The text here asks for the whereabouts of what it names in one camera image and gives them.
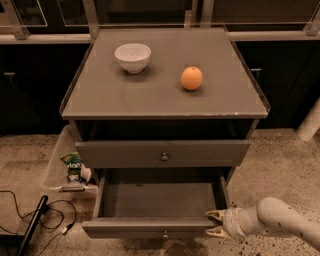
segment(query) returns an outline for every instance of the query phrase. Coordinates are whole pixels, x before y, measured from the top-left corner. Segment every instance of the orange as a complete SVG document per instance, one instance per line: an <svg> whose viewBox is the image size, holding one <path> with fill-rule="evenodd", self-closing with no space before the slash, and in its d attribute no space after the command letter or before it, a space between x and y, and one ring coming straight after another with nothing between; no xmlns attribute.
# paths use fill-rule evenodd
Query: orange
<svg viewBox="0 0 320 256"><path fill-rule="evenodd" d="M202 72L196 67L186 68L181 75L182 86L190 91L194 91L200 87L202 83Z"/></svg>

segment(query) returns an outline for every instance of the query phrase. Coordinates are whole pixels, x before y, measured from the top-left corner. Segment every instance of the drawer knob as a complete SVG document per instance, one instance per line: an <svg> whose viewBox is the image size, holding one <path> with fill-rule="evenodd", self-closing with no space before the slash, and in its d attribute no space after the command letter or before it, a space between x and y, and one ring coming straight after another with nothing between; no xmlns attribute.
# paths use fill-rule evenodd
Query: drawer knob
<svg viewBox="0 0 320 256"><path fill-rule="evenodd" d="M163 152L161 156L161 161L167 162L169 160L169 155L167 152Z"/></svg>

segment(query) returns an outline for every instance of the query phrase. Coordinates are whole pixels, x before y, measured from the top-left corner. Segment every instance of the closed drawer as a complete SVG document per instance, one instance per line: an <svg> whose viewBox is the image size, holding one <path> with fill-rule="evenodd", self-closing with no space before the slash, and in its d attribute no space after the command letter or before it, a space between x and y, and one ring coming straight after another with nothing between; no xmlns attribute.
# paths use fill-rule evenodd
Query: closed drawer
<svg viewBox="0 0 320 256"><path fill-rule="evenodd" d="M88 141L76 149L89 168L238 166L247 140Z"/></svg>

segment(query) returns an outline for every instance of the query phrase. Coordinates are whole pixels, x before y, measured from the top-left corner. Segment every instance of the terrazzo floor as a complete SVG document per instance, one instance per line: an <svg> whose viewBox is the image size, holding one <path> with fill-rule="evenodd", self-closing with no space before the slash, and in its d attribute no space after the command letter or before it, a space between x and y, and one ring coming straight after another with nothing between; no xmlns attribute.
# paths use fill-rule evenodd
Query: terrazzo floor
<svg viewBox="0 0 320 256"><path fill-rule="evenodd" d="M33 211L43 194L40 184L57 139L58 135L0 137L0 190L16 194L22 214ZM320 133L311 141L303 142L292 129L256 130L251 142L244 161L228 185L233 204L245 208L273 196L284 200L306 218L320 222ZM13 232L24 230L28 218L21 221L18 217L12 195L0 193L0 198L0 226ZM59 198L59 194L49 195L49 202ZM54 239L41 255L319 255L298 238L90 239L80 223L90 220L94 200L73 199L71 202L78 214L75 226L67 235ZM62 204L57 205L57 209L65 214L63 225L53 232L39 225L26 255L38 255L49 240L72 221L71 207ZM58 220L59 214L55 213L44 222L54 226ZM1 256L14 255L15 251L12 245L0 245Z"/></svg>

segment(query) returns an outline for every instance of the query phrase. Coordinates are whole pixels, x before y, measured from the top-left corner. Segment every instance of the black cabinet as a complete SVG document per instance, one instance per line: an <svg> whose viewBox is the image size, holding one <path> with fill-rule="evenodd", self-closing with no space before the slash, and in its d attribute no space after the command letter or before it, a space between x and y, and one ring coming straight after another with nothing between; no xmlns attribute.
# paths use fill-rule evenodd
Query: black cabinet
<svg viewBox="0 0 320 256"><path fill-rule="evenodd" d="M258 128L297 128L319 97L318 41L238 42L271 105Z"/></svg>
<svg viewBox="0 0 320 256"><path fill-rule="evenodd" d="M0 46L0 134L60 133L60 103L88 48ZM14 72L11 78L5 72Z"/></svg>

